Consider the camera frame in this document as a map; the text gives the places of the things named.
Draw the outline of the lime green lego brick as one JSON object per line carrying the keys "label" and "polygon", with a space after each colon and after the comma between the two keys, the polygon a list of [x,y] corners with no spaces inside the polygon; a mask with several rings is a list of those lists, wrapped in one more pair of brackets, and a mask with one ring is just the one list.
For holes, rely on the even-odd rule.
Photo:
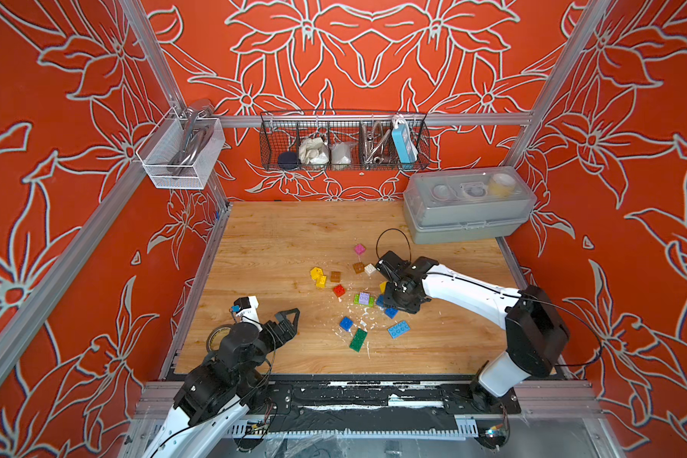
{"label": "lime green lego brick", "polygon": [[[354,296],[354,301],[353,301],[353,303],[355,303],[355,305],[360,305],[360,303],[358,303],[358,299],[359,299],[358,295],[359,295],[359,294],[360,294],[360,293],[358,293],[358,294],[356,294],[356,295]],[[373,298],[371,297],[371,295],[370,295],[370,303],[369,303],[369,305],[361,305],[361,306],[364,306],[364,307],[373,307],[373,306],[375,305],[375,303],[376,303],[376,300],[373,299]]]}

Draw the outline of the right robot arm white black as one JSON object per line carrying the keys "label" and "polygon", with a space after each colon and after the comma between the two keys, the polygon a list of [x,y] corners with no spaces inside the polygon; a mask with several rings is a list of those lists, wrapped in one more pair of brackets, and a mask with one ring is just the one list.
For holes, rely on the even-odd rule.
{"label": "right robot arm white black", "polygon": [[570,340],[568,326],[546,293],[530,285],[514,289],[458,273],[427,257],[406,261],[389,251],[374,267],[387,279],[384,305],[410,314],[431,300],[458,305],[506,332],[506,349],[480,368],[467,398],[489,412],[513,387],[553,372]]}

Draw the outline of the light blue lego plate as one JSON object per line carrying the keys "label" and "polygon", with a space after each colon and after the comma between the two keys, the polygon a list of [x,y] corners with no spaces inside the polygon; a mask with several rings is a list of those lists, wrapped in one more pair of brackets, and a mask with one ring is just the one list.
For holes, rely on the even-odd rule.
{"label": "light blue lego plate", "polygon": [[402,321],[402,322],[398,322],[397,324],[393,324],[393,326],[391,326],[387,330],[387,333],[389,334],[389,336],[393,340],[396,340],[399,337],[408,333],[409,331],[410,331],[410,325],[407,322]]}

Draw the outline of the white lego brick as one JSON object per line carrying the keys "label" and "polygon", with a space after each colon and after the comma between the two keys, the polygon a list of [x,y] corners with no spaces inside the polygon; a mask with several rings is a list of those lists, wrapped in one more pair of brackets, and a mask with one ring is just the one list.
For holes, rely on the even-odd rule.
{"label": "white lego brick", "polygon": [[366,274],[368,274],[368,276],[371,276],[371,275],[373,275],[374,273],[376,273],[377,270],[376,270],[376,268],[370,263],[370,264],[367,264],[367,265],[364,267],[364,272],[366,272]]}

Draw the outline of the yellow lego brick rear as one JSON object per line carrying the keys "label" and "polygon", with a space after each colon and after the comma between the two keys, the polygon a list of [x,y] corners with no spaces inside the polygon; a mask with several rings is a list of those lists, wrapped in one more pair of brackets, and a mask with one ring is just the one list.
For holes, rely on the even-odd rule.
{"label": "yellow lego brick rear", "polygon": [[324,271],[322,271],[322,269],[320,269],[320,267],[313,267],[310,270],[310,276],[311,276],[311,279],[313,281],[316,281],[316,280],[318,280],[318,278],[321,278],[322,276],[324,276]]}

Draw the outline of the red lego brick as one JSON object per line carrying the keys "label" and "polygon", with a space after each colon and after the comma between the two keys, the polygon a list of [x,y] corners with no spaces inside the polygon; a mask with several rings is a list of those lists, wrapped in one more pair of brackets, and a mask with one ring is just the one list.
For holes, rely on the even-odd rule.
{"label": "red lego brick", "polygon": [[341,284],[338,284],[333,287],[333,292],[337,298],[341,298],[343,297],[343,295],[345,295],[345,292],[347,292],[347,290],[345,290],[345,288]]}

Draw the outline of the dark green lego plate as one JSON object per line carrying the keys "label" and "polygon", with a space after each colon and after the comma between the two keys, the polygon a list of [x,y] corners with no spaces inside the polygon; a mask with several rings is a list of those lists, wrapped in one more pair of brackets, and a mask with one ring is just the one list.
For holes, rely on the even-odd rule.
{"label": "dark green lego plate", "polygon": [[349,348],[355,352],[360,352],[364,346],[364,343],[366,342],[367,337],[368,332],[364,331],[362,328],[357,329],[349,344]]}

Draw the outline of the tape roll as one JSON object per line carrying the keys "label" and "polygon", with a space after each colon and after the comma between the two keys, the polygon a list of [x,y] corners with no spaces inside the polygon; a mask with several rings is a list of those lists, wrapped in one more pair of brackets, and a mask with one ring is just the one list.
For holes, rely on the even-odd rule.
{"label": "tape roll", "polygon": [[230,333],[231,324],[222,324],[215,327],[207,336],[205,347],[207,352],[217,352],[221,347],[221,341]]}

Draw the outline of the grey plastic storage box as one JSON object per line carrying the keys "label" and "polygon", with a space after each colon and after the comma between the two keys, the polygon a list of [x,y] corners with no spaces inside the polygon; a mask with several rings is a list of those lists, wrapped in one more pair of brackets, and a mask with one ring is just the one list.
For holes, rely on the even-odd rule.
{"label": "grey plastic storage box", "polygon": [[509,166],[417,173],[404,192],[416,244],[507,237],[528,221],[535,204],[534,191]]}

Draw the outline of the light blue box in basket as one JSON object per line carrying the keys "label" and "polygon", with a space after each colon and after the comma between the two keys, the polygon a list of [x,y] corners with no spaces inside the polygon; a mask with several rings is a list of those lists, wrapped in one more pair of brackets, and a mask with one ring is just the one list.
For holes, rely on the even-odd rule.
{"label": "light blue box in basket", "polygon": [[401,114],[393,116],[391,123],[390,136],[400,164],[413,165],[417,160],[418,152],[411,138],[410,124]]}

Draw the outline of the white crumpled bag in basket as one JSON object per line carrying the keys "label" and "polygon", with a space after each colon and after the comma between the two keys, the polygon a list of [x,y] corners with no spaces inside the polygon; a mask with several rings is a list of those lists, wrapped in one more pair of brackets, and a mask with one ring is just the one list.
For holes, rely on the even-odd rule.
{"label": "white crumpled bag in basket", "polygon": [[323,167],[329,164],[329,150],[322,137],[304,139],[298,152],[301,165]]}

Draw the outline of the metal tongs in bin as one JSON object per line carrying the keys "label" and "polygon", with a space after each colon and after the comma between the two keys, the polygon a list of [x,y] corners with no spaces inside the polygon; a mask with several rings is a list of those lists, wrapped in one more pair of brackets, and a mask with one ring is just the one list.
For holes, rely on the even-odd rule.
{"label": "metal tongs in bin", "polygon": [[210,127],[197,124],[201,119],[206,119],[213,114],[214,107],[209,99],[200,99],[191,104],[187,110],[187,118],[179,152],[169,162],[168,172],[172,176],[179,176],[181,171],[192,165],[198,152],[208,143]]}

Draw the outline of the clear plastic wall bin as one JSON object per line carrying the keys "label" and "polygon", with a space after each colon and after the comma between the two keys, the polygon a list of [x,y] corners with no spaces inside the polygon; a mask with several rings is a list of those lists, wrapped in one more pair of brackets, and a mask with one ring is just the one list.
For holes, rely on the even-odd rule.
{"label": "clear plastic wall bin", "polygon": [[221,121],[208,99],[170,114],[139,152],[140,163],[158,189],[202,190],[225,145]]}

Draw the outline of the aluminium rear rail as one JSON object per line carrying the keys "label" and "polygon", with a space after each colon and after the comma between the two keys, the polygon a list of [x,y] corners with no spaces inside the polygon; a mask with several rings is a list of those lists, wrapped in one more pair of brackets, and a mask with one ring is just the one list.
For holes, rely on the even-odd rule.
{"label": "aluminium rear rail", "polygon": [[[334,122],[334,121],[385,121],[391,120],[389,113],[355,113],[355,114],[252,114],[252,116],[216,116],[226,128],[259,127],[265,120],[299,121],[299,122]],[[404,114],[408,121],[423,121],[429,127],[448,126],[527,126],[531,122],[530,114]]]}

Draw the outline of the aluminium frame post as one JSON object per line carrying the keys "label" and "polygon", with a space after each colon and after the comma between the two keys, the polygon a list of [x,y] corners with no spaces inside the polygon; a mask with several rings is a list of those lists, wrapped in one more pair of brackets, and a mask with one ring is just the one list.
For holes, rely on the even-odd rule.
{"label": "aluminium frame post", "polygon": [[529,121],[521,128],[509,153],[501,162],[502,166],[515,167],[538,134],[549,110],[558,97],[560,89],[576,65],[581,52],[587,46],[593,31],[597,28],[599,20],[606,13],[609,5],[610,1],[605,0],[587,2],[585,10],[580,15],[580,19],[567,39],[559,59],[557,59],[539,97],[536,99]]}
{"label": "aluminium frame post", "polygon": [[[147,62],[153,71],[155,80],[158,82],[158,86],[160,86],[162,95],[169,104],[169,109],[164,114],[162,120],[158,122],[158,126],[160,126],[160,123],[170,116],[170,114],[176,113],[179,115],[190,105],[187,104],[183,98],[181,89],[179,89],[175,76],[173,76],[170,66],[163,56],[160,44],[156,39],[156,35],[151,28],[150,21],[141,3],[139,1],[123,1],[121,5],[128,23],[135,34],[135,38],[137,38]],[[204,189],[209,189],[213,193],[217,207],[224,210],[229,206],[229,200],[225,196],[223,187],[221,187],[221,182],[215,173],[215,168]]]}

